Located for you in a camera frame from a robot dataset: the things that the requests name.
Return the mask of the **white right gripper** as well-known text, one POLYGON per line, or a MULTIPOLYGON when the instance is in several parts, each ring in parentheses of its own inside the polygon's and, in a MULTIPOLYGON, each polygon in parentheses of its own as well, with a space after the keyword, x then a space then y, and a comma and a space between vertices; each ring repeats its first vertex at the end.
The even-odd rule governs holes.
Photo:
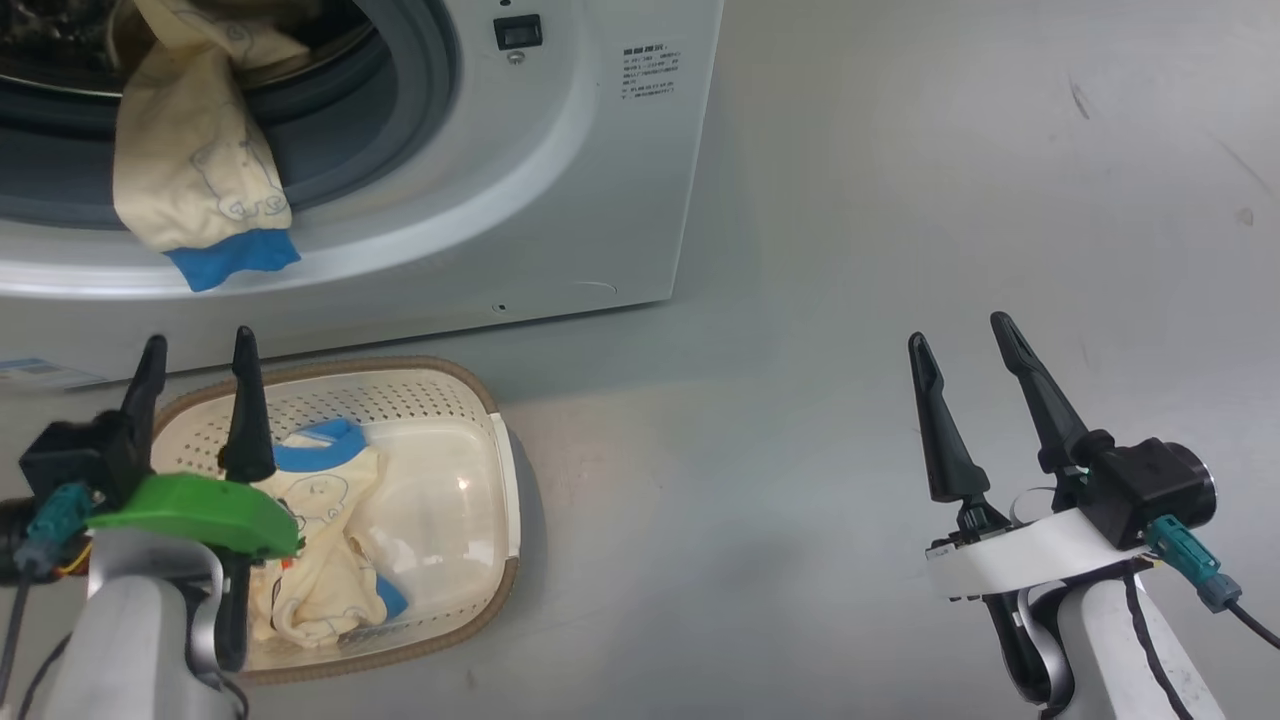
MULTIPOLYGON (((1047 474, 1084 465, 1074 454, 1089 433, 1047 366, 1014 319, 989 315, 1001 357, 1018 378, 1037 438, 1037 460, 1047 474)), ((989 478, 977 465, 945 401, 945 379, 925 336, 908 341, 911 382, 931 500, 937 503, 986 498, 989 478)), ((1029 525, 973 544, 943 544, 925 551, 925 573, 946 598, 1002 594, 1079 577, 1149 551, 1147 544, 1116 550, 1080 509, 1042 518, 1029 525)))

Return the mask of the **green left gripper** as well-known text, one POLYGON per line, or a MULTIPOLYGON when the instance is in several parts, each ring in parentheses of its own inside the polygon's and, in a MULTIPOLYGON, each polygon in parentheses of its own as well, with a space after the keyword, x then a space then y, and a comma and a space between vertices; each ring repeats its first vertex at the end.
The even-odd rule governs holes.
POLYGON ((274 497, 248 486, 276 471, 255 333, 247 325, 236 332, 230 364, 236 397, 227 442, 218 455, 227 480, 192 473, 147 477, 154 473, 154 420, 166 383, 166 337, 148 337, 120 406, 131 424, 122 486, 145 479, 122 509, 90 516, 87 528, 95 533, 146 530, 252 560, 296 556, 303 547, 297 521, 274 497))

